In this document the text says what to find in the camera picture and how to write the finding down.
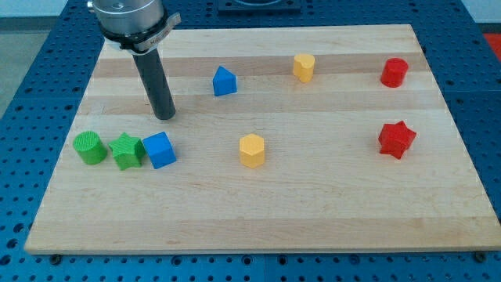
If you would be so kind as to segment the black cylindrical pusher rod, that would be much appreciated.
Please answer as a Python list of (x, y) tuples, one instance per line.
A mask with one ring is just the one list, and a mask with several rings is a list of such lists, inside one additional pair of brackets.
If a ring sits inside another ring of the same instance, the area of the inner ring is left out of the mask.
[(158, 51), (154, 49), (147, 54), (133, 56), (133, 59), (155, 117), (159, 120), (173, 118), (175, 104)]

